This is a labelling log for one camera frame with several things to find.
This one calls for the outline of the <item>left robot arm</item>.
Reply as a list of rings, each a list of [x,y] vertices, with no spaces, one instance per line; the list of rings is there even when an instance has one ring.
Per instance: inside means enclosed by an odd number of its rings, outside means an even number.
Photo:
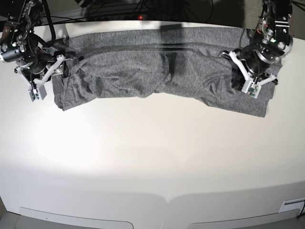
[[[232,77],[233,88],[241,90],[248,85],[246,93],[254,93],[258,86],[267,83],[278,84],[275,73],[267,70],[287,56],[293,46],[293,37],[289,31],[289,19],[293,7],[290,0],[262,1],[262,14],[250,35],[250,44],[223,51],[222,57],[234,63]]]

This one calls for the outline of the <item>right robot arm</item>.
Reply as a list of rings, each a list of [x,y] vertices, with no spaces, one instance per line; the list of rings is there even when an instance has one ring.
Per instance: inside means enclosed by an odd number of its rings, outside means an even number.
[[[34,33],[34,27],[45,14],[51,32],[51,40],[45,41]],[[51,76],[66,78],[69,70],[65,51],[50,54],[47,50],[55,44],[56,33],[51,13],[45,0],[13,0],[0,39],[1,62],[14,62],[15,69],[29,84],[37,89],[36,79],[49,81]]]

